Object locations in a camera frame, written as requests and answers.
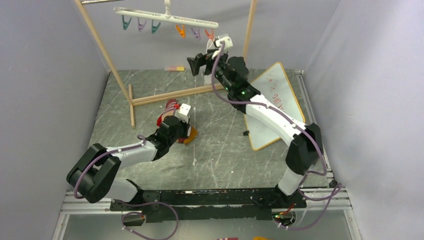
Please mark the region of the red sock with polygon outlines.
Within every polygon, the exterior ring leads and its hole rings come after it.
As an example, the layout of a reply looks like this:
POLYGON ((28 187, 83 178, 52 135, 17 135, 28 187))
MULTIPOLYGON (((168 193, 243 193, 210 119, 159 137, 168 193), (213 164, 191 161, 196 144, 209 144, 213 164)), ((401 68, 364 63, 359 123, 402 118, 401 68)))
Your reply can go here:
POLYGON ((161 124, 162 124, 162 122, 163 122, 163 120, 165 119, 165 115, 164 114, 161 114, 159 117, 158 117, 158 119, 157 119, 157 121, 156 121, 156 125, 158 126, 158 127, 160 127, 161 126, 161 124))

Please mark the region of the beige purple striped sock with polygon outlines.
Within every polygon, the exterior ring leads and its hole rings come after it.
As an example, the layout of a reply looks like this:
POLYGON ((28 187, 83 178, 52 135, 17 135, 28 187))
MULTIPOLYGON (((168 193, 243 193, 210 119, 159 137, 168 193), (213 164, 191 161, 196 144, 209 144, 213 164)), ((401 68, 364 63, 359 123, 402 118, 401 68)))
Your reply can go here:
POLYGON ((165 110, 161 114, 164 114, 165 117, 173 116, 175 111, 179 108, 179 106, 180 105, 175 98, 170 99, 170 100, 167 101, 167 103, 165 105, 165 110))

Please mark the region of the mustard yellow striped sock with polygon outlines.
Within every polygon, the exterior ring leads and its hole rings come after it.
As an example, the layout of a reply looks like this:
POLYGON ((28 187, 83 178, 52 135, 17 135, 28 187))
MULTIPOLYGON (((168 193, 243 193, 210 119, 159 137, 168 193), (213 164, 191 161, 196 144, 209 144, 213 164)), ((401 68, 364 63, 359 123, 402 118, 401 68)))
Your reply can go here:
POLYGON ((190 128, 188 136, 186 138, 179 138, 177 142, 180 144, 187 145, 191 143, 196 138, 197 135, 198 135, 198 131, 192 126, 190 128))

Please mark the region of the wooden drying rack frame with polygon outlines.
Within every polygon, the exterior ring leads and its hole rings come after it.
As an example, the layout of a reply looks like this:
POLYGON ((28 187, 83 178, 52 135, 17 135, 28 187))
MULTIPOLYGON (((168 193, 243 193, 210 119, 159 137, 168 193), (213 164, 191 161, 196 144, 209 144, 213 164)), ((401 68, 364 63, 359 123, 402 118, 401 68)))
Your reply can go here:
POLYGON ((126 98, 129 104, 130 124, 133 128, 136 126, 136 118, 135 118, 136 106, 156 103, 156 102, 168 100, 171 98, 181 98, 181 97, 192 96, 196 94, 207 93, 207 92, 213 91, 214 89, 217 89, 217 90, 223 89, 223 87, 219 84, 211 84, 211 85, 204 85, 204 86, 183 89, 183 90, 178 90, 178 91, 173 91, 168 93, 162 93, 162 94, 152 95, 147 97, 133 98, 132 85, 129 85, 128 87, 126 87, 126 85, 124 84, 101 38, 99 37, 91 18, 89 17, 87 11, 84 8, 85 5, 100 4, 103 2, 104 2, 103 0, 76 0, 75 5, 77 9, 79 10, 79 12, 81 13, 86 25, 88 26, 88 29, 91 35, 94 38, 94 41, 97 47, 99 48, 101 52, 102 61, 106 63, 107 65, 106 69, 113 73, 113 76, 115 77, 121 91, 124 94, 124 97, 126 98))

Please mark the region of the white plastic clip hanger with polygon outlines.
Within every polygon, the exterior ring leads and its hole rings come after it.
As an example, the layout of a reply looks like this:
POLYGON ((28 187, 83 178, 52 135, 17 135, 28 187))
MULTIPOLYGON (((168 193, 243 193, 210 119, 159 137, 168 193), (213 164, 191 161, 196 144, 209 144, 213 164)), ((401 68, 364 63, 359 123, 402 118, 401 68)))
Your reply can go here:
POLYGON ((170 0, 165 0, 164 6, 165 6, 165 12, 164 13, 151 12, 151 11, 145 11, 145 10, 137 10, 137 9, 119 7, 119 6, 115 6, 113 8, 113 11, 116 14, 122 15, 122 16, 136 17, 136 18, 142 18, 142 19, 154 20, 154 21, 160 21, 160 22, 167 22, 167 23, 172 23, 172 24, 176 24, 176 25, 187 25, 187 26, 191 26, 191 27, 199 27, 199 28, 206 28, 206 29, 217 29, 217 28, 219 28, 218 22, 172 15, 171 11, 170 11, 170 7, 171 7, 171 1, 170 0))

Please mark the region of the yellow framed whiteboard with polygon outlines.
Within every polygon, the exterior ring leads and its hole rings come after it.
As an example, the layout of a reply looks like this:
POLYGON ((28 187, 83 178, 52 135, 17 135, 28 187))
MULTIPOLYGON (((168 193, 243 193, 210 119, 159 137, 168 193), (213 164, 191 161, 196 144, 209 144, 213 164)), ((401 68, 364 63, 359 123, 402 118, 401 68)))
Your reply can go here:
MULTIPOLYGON (((276 108, 290 117, 303 123, 306 122, 297 96, 281 62, 274 63, 251 82, 276 108)), ((251 148, 259 151, 278 141, 280 138, 265 124, 249 115, 244 116, 251 148)))

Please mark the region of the white sock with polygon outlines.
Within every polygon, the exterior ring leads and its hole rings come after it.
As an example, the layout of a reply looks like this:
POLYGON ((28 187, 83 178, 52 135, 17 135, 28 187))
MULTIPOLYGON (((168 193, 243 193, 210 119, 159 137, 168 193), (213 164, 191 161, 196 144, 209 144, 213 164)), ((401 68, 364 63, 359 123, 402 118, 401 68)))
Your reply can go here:
POLYGON ((205 52, 208 54, 210 51, 215 50, 215 42, 214 42, 214 38, 209 38, 207 43, 206 43, 206 50, 205 52))

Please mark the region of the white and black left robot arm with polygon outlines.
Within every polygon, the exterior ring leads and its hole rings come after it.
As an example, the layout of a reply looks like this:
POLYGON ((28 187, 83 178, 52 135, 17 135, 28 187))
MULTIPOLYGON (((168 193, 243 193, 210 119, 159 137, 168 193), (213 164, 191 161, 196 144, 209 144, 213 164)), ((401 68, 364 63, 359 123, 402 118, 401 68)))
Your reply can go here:
POLYGON ((194 134, 190 122, 167 116, 148 137, 139 134, 138 142, 104 147, 92 144, 69 171, 66 181, 73 187, 75 199, 97 203, 104 198, 121 201, 130 210, 144 203, 144 190, 130 179, 118 179, 119 170, 165 156, 175 143, 183 143, 194 134))

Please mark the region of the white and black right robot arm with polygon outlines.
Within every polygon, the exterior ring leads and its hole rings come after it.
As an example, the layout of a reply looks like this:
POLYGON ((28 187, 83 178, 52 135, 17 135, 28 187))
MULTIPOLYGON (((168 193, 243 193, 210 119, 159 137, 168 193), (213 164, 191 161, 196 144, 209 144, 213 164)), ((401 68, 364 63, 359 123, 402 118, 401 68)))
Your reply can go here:
POLYGON ((199 53, 195 57, 187 57, 187 62, 193 76, 197 76, 200 68, 205 66, 205 74, 217 80, 227 91, 224 101, 266 125, 286 143, 287 168, 277 185, 274 199, 278 206, 288 207, 307 172, 323 156, 320 127, 315 123, 307 125, 299 122, 275 107, 248 82, 249 70, 241 56, 199 53))

